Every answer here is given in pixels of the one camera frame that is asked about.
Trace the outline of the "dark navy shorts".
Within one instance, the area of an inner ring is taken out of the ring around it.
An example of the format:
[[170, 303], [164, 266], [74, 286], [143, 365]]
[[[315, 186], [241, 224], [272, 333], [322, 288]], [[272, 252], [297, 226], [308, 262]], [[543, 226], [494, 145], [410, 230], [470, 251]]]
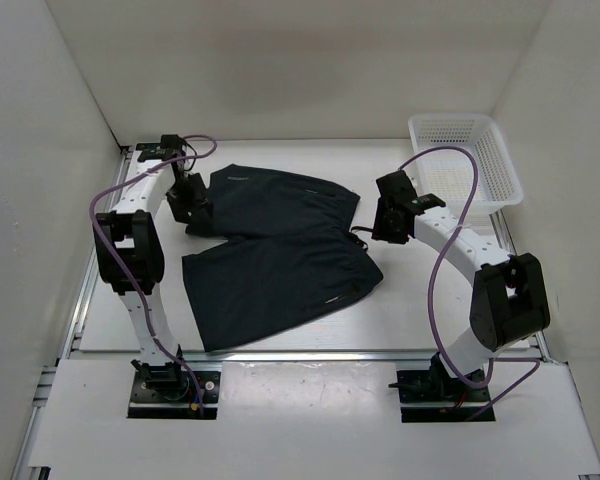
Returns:
[[383, 274], [349, 230], [359, 196], [328, 180], [229, 165], [211, 174], [209, 222], [189, 235], [225, 243], [182, 259], [207, 352], [263, 340], [347, 308]]

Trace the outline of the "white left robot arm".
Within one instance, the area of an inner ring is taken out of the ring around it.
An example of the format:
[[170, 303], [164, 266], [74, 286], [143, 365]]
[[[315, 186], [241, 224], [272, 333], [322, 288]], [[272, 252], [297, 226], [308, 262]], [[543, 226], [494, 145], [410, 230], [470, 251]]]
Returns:
[[165, 257], [154, 216], [166, 202], [177, 223], [210, 221], [212, 203], [193, 170], [200, 157], [188, 138], [164, 135], [141, 150], [134, 176], [115, 186], [120, 199], [113, 207], [96, 210], [107, 191], [89, 206], [100, 277], [124, 304], [139, 343], [140, 357], [132, 363], [136, 372], [167, 400], [189, 398], [197, 404], [203, 402], [199, 380], [171, 333], [161, 299]]

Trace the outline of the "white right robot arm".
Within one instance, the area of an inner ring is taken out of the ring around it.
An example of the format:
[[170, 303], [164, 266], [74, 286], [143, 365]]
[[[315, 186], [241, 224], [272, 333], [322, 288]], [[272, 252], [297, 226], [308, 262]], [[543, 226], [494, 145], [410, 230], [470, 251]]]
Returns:
[[[429, 387], [440, 399], [456, 397], [465, 385], [486, 387], [504, 349], [550, 325], [540, 261], [530, 253], [513, 255], [491, 245], [433, 194], [381, 195], [372, 238], [392, 244], [414, 239], [438, 253], [428, 281], [427, 313], [438, 347]], [[472, 287], [469, 327], [449, 346], [441, 339], [434, 311], [436, 279], [444, 261]]]

